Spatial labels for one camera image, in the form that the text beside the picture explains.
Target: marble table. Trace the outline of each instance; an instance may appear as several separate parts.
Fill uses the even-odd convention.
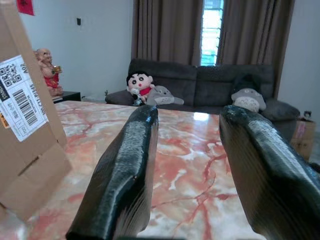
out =
[[[72,171],[26,224],[10,217],[0,240],[63,240],[93,170],[135,110],[90,102],[55,105]],[[247,222],[219,135],[219,116],[159,110],[151,217],[139,234],[186,240],[265,240]]]

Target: red decoration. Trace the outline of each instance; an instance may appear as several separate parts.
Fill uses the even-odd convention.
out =
[[[18,6],[18,11],[20,13],[32,16],[35,15],[32,0],[16,0],[16,5]]]

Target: stuffed toy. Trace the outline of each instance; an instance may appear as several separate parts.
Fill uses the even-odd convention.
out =
[[[258,113],[266,109],[266,103],[260,93],[252,88],[243,88],[231,95],[233,105]]]
[[[181,98],[174,97],[171,92],[164,86],[155,86],[147,98],[148,105],[163,105],[163,104],[180,104],[184,101]]]
[[[126,78],[126,90],[134,98],[134,106],[140,106],[147,102],[148,95],[155,87],[153,78],[144,71],[135,71]]]

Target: brown curtain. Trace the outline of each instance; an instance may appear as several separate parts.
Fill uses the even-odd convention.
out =
[[[217,64],[268,64],[278,96],[294,0],[224,0]]]
[[[203,0],[134,0],[132,58],[199,65]]]

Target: small box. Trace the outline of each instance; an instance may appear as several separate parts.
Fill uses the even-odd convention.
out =
[[[20,20],[16,1],[0,1],[0,219],[26,221],[71,165],[66,135]]]
[[[296,128],[291,139],[293,148],[308,161],[312,153],[316,123],[304,118],[296,122]]]

